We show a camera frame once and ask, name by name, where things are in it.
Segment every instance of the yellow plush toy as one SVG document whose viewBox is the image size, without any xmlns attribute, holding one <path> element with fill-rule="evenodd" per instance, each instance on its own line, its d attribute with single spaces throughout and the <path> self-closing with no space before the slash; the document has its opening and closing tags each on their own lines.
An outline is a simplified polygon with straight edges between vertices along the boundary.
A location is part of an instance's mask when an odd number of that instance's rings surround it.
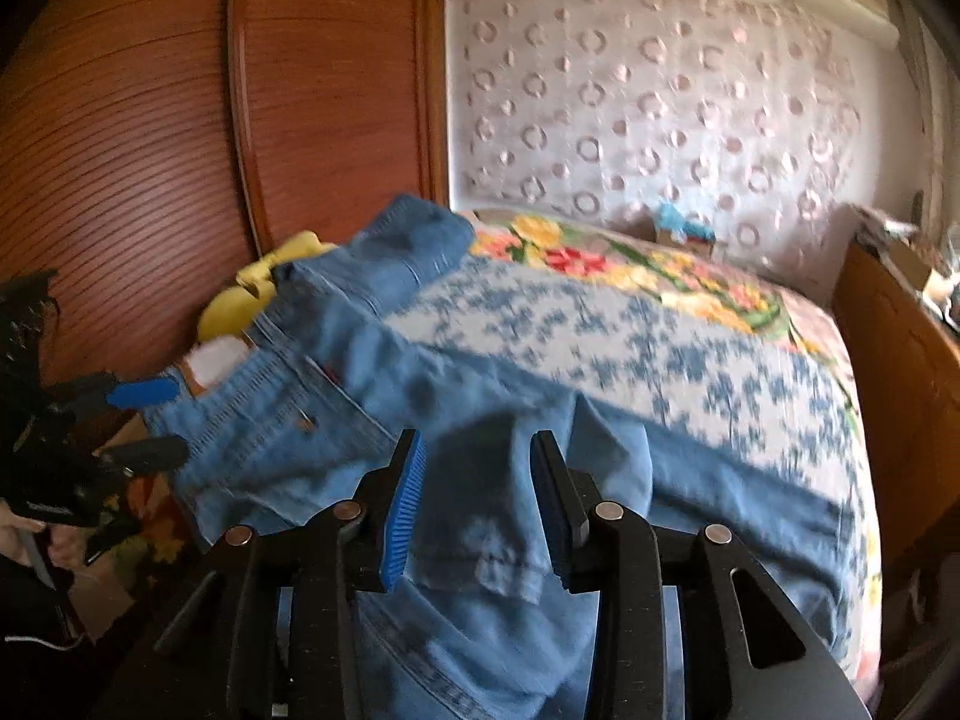
<svg viewBox="0 0 960 720">
<path fill-rule="evenodd" d="M 197 340 L 204 343 L 219 336 L 243 333 L 277 294 L 270 269 L 281 263 L 325 254 L 332 248 L 336 245 L 325 244 L 316 233 L 304 230 L 241 269 L 236 276 L 237 286 L 227 287 L 203 310 L 197 324 Z"/>
</svg>

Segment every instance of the bed sheet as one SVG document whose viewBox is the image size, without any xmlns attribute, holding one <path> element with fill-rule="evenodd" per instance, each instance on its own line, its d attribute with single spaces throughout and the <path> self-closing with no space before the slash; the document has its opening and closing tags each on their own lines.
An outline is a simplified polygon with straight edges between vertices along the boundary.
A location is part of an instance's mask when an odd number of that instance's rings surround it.
<svg viewBox="0 0 960 720">
<path fill-rule="evenodd" d="M 850 506 L 860 549 L 841 665 L 869 695 L 880 531 L 856 384 L 829 316 L 685 252 L 531 215 L 474 223 L 475 256 L 387 322 L 412 341 L 506 357 Z"/>
</svg>

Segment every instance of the blue and white floral fabric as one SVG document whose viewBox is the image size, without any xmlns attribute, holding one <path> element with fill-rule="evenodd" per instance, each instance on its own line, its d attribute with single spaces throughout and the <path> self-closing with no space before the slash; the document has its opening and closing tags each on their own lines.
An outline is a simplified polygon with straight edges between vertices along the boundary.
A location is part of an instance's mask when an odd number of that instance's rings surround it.
<svg viewBox="0 0 960 720">
<path fill-rule="evenodd" d="M 476 257 L 386 322 L 411 341 L 509 359 L 850 508 L 860 538 L 841 664 L 856 678 L 875 508 L 846 395 L 819 362 L 643 295 Z"/>
</svg>

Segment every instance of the wallpaper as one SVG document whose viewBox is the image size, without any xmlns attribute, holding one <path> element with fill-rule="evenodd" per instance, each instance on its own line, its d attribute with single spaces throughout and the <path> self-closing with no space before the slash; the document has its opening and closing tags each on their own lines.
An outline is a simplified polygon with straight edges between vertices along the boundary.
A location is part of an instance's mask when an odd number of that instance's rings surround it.
<svg viewBox="0 0 960 720">
<path fill-rule="evenodd" d="M 454 202 L 630 229 L 661 202 L 719 257 L 812 266 L 851 167 L 850 62 L 799 6 L 450 0 Z"/>
</svg>

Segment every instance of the blue denim jeans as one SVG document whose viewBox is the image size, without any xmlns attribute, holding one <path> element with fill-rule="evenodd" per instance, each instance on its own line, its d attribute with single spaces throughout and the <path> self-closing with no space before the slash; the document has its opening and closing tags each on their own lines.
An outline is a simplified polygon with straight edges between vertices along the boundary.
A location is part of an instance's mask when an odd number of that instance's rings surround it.
<svg viewBox="0 0 960 720">
<path fill-rule="evenodd" d="M 173 487 L 200 536 L 306 522 L 416 427 L 428 465 L 405 578 L 357 600 L 366 714 L 581 717 L 597 598 L 567 594 L 550 568 L 529 472 L 530 437 L 549 429 L 606 498 L 668 527 L 733 528 L 832 644 L 851 533 L 836 506 L 510 362 L 418 346 L 379 321 L 455 269 L 470 240 L 464 220 L 402 197 L 347 247 L 275 271 L 246 362 L 146 415 L 152 432 L 189 442 Z"/>
</svg>

